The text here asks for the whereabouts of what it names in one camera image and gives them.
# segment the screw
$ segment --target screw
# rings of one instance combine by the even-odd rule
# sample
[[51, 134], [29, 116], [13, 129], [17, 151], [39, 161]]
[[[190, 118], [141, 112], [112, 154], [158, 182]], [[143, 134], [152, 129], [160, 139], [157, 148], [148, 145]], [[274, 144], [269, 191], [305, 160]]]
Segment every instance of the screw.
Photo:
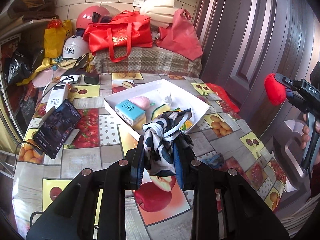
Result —
[[229, 169], [228, 170], [228, 173], [231, 175], [231, 176], [236, 176], [238, 174], [238, 172], [235, 170], [235, 169]]
[[201, 162], [200, 162], [199, 160], [192, 160], [192, 161], [191, 161], [191, 164], [192, 164], [193, 166], [199, 166], [199, 165], [201, 164]]
[[128, 164], [127, 160], [119, 160], [119, 165], [120, 166], [126, 166]]
[[90, 169], [83, 169], [82, 171], [81, 171], [81, 174], [83, 175], [83, 176], [88, 176], [89, 174], [91, 173], [91, 170]]

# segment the black plastic bag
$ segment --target black plastic bag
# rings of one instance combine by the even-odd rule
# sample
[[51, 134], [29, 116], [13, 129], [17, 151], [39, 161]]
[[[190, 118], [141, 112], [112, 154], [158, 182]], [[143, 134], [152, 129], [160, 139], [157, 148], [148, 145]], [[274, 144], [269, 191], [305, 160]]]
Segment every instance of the black plastic bag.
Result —
[[30, 55], [21, 48], [17, 48], [11, 58], [8, 74], [8, 85], [21, 82], [32, 73]]
[[6, 83], [8, 83], [8, 76], [9, 76], [9, 68], [10, 68], [10, 64], [11, 64], [11, 58], [7, 57], [4, 59], [4, 80]]
[[41, 64], [44, 58], [44, 48], [36, 49], [33, 53], [31, 70], [34, 72]]
[[20, 111], [22, 113], [26, 126], [29, 125], [33, 117], [33, 114], [35, 113], [37, 98], [38, 98], [38, 93], [36, 93], [33, 97], [31, 96], [28, 97], [26, 101], [22, 100], [20, 102]]

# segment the white device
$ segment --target white device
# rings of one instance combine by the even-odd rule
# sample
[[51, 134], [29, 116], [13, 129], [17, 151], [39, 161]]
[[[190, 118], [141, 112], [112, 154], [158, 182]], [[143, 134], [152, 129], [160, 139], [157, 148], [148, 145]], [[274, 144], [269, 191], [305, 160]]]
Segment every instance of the white device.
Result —
[[80, 81], [80, 75], [62, 76], [60, 80], [61, 80], [61, 83], [75, 84]]
[[48, 112], [53, 106], [57, 109], [66, 98], [68, 98], [67, 84], [56, 85], [51, 90], [45, 111]]

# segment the finger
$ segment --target finger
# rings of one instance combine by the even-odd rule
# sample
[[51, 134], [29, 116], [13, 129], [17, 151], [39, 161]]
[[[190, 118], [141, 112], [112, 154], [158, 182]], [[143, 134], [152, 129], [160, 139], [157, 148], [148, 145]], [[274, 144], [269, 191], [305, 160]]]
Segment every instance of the finger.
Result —
[[315, 127], [316, 127], [316, 132], [319, 133], [320, 132], [320, 123], [316, 122]]
[[302, 142], [308, 142], [310, 141], [310, 136], [308, 134], [303, 134], [301, 138]]
[[310, 128], [309, 128], [307, 125], [305, 125], [305, 126], [302, 128], [302, 132], [303, 132], [304, 134], [309, 134]]
[[302, 142], [301, 145], [300, 145], [301, 149], [304, 149], [306, 146], [307, 146], [306, 142]]

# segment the red helmet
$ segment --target red helmet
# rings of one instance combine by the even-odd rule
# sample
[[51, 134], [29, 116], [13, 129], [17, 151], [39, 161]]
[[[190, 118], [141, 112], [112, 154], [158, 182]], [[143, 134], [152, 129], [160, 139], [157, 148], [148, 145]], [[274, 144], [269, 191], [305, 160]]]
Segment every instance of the red helmet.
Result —
[[94, 12], [100, 14], [101, 17], [110, 16], [109, 11], [103, 6], [90, 6], [79, 14], [76, 23], [76, 28], [86, 29], [88, 27], [88, 24], [92, 23], [92, 14]]

